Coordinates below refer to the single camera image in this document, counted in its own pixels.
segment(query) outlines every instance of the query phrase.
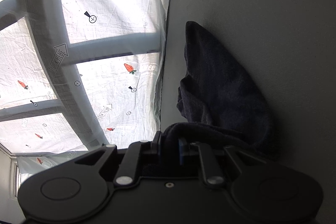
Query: cloth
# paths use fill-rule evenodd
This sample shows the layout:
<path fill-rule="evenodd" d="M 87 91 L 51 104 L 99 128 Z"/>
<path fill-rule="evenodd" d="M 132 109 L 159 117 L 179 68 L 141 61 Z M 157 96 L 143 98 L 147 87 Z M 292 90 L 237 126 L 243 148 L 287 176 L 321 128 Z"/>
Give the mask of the cloth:
<path fill-rule="evenodd" d="M 170 126 L 167 138 L 174 142 L 177 132 L 188 131 L 210 143 L 235 145 L 277 160 L 273 115 L 250 75 L 198 23 L 188 21 L 185 35 L 187 72 L 178 88 L 177 108 L 190 124 Z"/>

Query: white sheet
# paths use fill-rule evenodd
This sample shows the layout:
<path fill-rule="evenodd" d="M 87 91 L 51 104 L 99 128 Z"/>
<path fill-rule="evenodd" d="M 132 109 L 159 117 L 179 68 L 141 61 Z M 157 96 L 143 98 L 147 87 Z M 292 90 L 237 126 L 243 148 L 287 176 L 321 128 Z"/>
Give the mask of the white sheet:
<path fill-rule="evenodd" d="M 71 88 L 68 92 L 79 98 L 76 102 L 88 100 L 93 110 L 90 117 L 83 107 L 80 110 L 87 124 L 94 129 L 93 135 L 86 142 L 97 138 L 97 146 L 102 145 L 102 138 L 97 137 L 100 131 L 108 143 L 116 144 L 118 148 L 127 148 L 130 143 L 142 139 L 151 140 L 160 128 L 160 72 L 169 0 L 60 0 L 63 17 L 56 17 L 56 20 L 64 20 L 65 29 L 61 32 L 66 34 L 68 42 L 59 41 L 59 33 L 54 31 L 58 23 L 53 21 L 53 16 L 59 12 L 53 10 L 56 0 L 34 1 L 39 1 L 41 10 L 46 11 L 45 23 L 49 26 L 51 40 L 45 43 L 51 43 L 53 47 L 64 43 L 67 47 L 67 54 L 61 61 L 64 65 L 61 63 L 58 69 L 58 73 L 67 77 L 67 82 L 61 85 L 69 85 Z M 36 157 L 45 153 L 86 151 L 88 144 L 81 141 L 82 135 L 86 133 L 78 132 L 71 126 L 80 121 L 66 118 L 76 113 L 63 115 L 63 111 L 67 111 L 69 107 L 67 103 L 64 104 L 64 100 L 59 100 L 64 94 L 55 91 L 58 87 L 53 86 L 50 80 L 52 72 L 47 64 L 41 63 L 43 53 L 38 52 L 36 46 L 41 41 L 33 35 L 38 33 L 34 32 L 34 22 L 41 17 L 26 13 L 25 8 L 21 9 L 25 17 L 0 31 L 0 143 L 13 155 L 19 153 L 19 168 L 25 162 L 25 168 L 20 169 L 24 178 L 25 174 L 29 176 L 38 172 L 36 164 L 41 163 Z M 8 11 L 1 2 L 0 12 L 17 15 L 17 11 Z M 132 45 L 137 45 L 137 40 L 132 43 L 126 40 L 122 47 L 125 48 L 123 51 L 128 52 L 127 55 L 65 64 L 69 62 L 67 60 L 81 58 L 76 50 L 71 51 L 72 45 L 80 47 L 83 42 L 96 43 L 96 50 L 101 51 L 99 39 L 118 39 L 130 34 L 158 34 L 154 38 L 157 41 L 151 42 L 159 45 L 158 50 L 137 54 L 134 52 L 138 52 L 138 49 L 132 48 Z M 146 40 L 140 39 L 138 43 L 147 45 Z M 133 67 L 133 73 L 129 70 L 130 67 Z M 69 68 L 76 69 L 78 75 L 69 73 Z M 53 107 L 48 111 L 54 113 L 46 114 L 43 113 L 46 110 L 42 109 L 39 114 L 34 112 L 37 116 L 25 115 L 25 109 L 30 107 L 30 111 L 35 110 L 31 107 L 32 103 L 37 103 L 40 107 L 43 102 L 50 102 Z M 100 129 L 93 126 L 97 121 Z M 42 160 L 45 168 L 60 163 L 49 157 L 52 164 L 47 164 L 46 159 Z"/>

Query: folded fabric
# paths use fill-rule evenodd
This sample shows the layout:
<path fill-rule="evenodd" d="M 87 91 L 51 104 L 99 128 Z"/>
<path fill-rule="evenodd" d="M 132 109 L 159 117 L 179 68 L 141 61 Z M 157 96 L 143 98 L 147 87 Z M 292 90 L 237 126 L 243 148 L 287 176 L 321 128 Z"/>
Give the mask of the folded fabric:
<path fill-rule="evenodd" d="M 250 75 L 198 23 L 188 21 L 185 35 L 187 72 L 178 88 L 177 108 L 190 124 L 172 125 L 166 132 L 182 128 L 212 143 L 236 145 L 277 160 L 273 116 Z"/>

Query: carrot print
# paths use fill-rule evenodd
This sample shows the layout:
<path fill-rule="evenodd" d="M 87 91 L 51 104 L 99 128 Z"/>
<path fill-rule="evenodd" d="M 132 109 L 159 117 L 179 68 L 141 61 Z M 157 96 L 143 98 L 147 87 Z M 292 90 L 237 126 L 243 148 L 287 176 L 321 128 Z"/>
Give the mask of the carrot print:
<path fill-rule="evenodd" d="M 129 71 L 129 73 L 134 74 L 134 72 L 136 72 L 136 70 L 133 69 L 132 66 L 128 65 L 128 64 L 124 64 L 125 68 L 127 71 Z"/>
<path fill-rule="evenodd" d="M 25 88 L 25 90 L 28 89 L 28 86 L 27 86 L 25 83 L 22 83 L 22 82 L 19 81 L 19 80 L 18 80 L 18 82 L 19 82 L 19 84 L 20 84 L 23 88 Z"/>

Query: dark towel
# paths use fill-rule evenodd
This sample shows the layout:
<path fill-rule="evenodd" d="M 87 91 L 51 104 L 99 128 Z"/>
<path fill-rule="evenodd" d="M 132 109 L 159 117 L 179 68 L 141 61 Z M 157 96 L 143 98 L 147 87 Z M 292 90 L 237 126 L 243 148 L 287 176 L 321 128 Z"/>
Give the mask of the dark towel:
<path fill-rule="evenodd" d="M 212 143 L 235 145 L 278 160 L 273 116 L 250 75 L 196 22 L 186 23 L 185 35 L 187 72 L 178 88 L 177 108 L 191 124 L 174 124 L 165 133 L 176 128 L 197 132 L 198 138 Z M 176 141 L 175 135 L 167 138 Z"/>

